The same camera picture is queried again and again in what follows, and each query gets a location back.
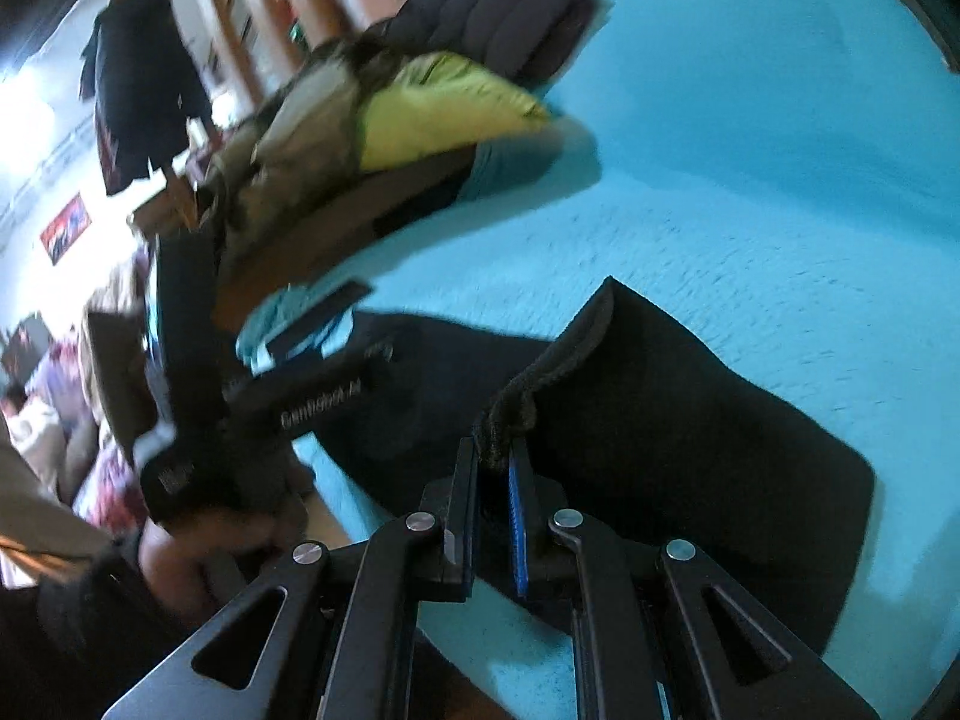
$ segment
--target poster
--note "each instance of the poster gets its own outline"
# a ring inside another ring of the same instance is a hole
[[[79,194],[75,194],[73,199],[64,206],[40,233],[40,242],[50,255],[50,261],[56,265],[61,261],[61,257],[66,254],[75,240],[80,237],[83,230],[90,227],[90,216],[86,213],[83,205],[83,199]]]

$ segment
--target person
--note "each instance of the person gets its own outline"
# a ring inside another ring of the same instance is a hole
[[[294,504],[312,472],[291,468]],[[207,509],[121,541],[59,504],[11,446],[0,419],[0,549],[43,578],[0,587],[4,720],[100,720],[217,610],[203,565],[213,554],[287,549],[305,509],[280,517]]]

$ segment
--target black fabric pouch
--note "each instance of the black fabric pouch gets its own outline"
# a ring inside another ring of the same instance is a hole
[[[474,436],[488,482],[525,436],[534,471],[560,482],[570,506],[623,538],[694,542],[824,651],[864,541],[872,469],[616,280],[506,386]],[[505,509],[486,514],[505,521]]]
[[[378,343],[392,348],[389,376],[315,435],[367,495],[398,517],[416,510],[428,483],[453,474],[457,447],[478,413],[547,343],[415,314],[354,311],[340,354]],[[506,579],[509,572],[507,562],[500,573]]]
[[[534,89],[575,55],[601,0],[407,0],[366,36],[411,56],[454,52]]]

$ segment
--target black jacket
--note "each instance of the black jacket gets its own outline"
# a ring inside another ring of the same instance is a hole
[[[107,194],[186,150],[186,119],[209,121],[211,108],[170,0],[114,0],[101,11],[80,74],[80,96],[94,94],[112,161],[104,165]]]
[[[4,720],[100,720],[186,638],[136,567],[138,538],[73,584],[0,587]]]
[[[455,52],[534,87],[570,59],[599,0],[407,0],[369,33],[408,55]]]

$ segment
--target fleece blanket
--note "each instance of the fleece blanket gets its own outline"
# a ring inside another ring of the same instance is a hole
[[[877,474],[825,657],[906,720],[960,649],[960,79],[898,0],[608,1],[565,119],[312,289],[544,338],[610,274],[656,303]],[[383,512],[299,450],[366,538]],[[511,714],[576,717],[569,640],[488,586],[419,622]]]

